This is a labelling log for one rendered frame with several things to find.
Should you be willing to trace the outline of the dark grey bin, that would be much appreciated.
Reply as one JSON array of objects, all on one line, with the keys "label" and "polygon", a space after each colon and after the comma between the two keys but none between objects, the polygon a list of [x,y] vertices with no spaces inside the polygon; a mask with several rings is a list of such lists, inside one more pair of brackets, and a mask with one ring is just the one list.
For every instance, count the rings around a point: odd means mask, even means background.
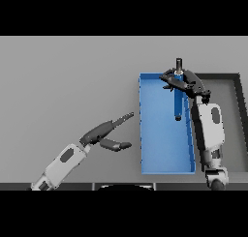
[{"label": "dark grey bin", "polygon": [[248,116],[239,74],[198,74],[211,91],[210,101],[220,105],[225,143],[223,165],[229,173],[248,172]]}]

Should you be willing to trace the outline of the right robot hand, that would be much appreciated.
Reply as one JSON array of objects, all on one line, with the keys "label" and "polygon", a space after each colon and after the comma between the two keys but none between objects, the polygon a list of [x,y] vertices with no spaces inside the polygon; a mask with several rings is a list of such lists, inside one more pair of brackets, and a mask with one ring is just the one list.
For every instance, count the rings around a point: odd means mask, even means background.
[{"label": "right robot hand", "polygon": [[164,89],[170,89],[171,91],[177,89],[184,92],[190,99],[200,96],[203,104],[209,103],[211,91],[204,87],[195,73],[183,69],[181,80],[176,78],[174,73],[175,69],[169,69],[159,76],[162,81],[166,82]]}]

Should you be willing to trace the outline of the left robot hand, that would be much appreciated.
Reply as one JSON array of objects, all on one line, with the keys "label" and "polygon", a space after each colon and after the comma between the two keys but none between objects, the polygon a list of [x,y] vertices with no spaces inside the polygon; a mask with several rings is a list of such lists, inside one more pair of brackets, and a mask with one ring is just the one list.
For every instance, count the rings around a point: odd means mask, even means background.
[{"label": "left robot hand", "polygon": [[119,152],[120,150],[124,150],[130,148],[132,144],[130,142],[118,142],[115,140],[111,140],[107,138],[107,135],[112,132],[117,126],[120,126],[128,119],[134,116],[134,113],[128,113],[124,116],[118,118],[115,121],[109,120],[105,123],[100,124],[95,127],[88,133],[86,133],[80,140],[79,143],[86,147],[88,144],[95,145],[97,143],[100,144],[101,147],[105,149],[109,149],[113,152]]}]

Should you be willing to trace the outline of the blue pipe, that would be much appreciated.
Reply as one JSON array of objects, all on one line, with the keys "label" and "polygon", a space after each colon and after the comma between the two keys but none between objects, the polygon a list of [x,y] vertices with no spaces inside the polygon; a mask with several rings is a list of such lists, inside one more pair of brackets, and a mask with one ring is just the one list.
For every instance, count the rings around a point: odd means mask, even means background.
[{"label": "blue pipe", "polygon": [[[174,72],[174,78],[177,80],[183,79],[182,72],[182,59],[176,59],[176,71]],[[182,92],[179,89],[174,90],[174,117],[176,121],[181,120],[182,115]]]}]

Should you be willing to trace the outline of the blue bin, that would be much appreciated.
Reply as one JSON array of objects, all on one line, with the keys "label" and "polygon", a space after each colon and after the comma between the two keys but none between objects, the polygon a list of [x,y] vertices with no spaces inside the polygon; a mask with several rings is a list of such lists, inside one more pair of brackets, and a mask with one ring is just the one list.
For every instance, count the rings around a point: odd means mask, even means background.
[{"label": "blue bin", "polygon": [[194,174],[196,162],[188,96],[182,94],[181,120],[174,116],[174,92],[161,73],[139,74],[141,173]]}]

